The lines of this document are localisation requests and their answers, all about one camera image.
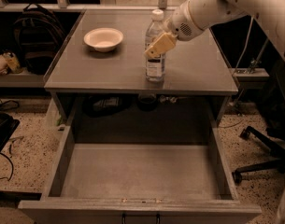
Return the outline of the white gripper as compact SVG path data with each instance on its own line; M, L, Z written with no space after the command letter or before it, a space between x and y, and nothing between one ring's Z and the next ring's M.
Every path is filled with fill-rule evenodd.
M144 51L147 58L154 59L168 52L179 41L190 41L204 32L196 25L190 11L190 1L177 7L165 20L166 32L161 33Z

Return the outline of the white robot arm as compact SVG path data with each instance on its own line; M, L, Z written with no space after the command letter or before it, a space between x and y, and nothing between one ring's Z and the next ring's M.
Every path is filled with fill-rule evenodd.
M215 24L250 15L285 62L285 0L186 0L164 23L144 54L148 58L190 41Z

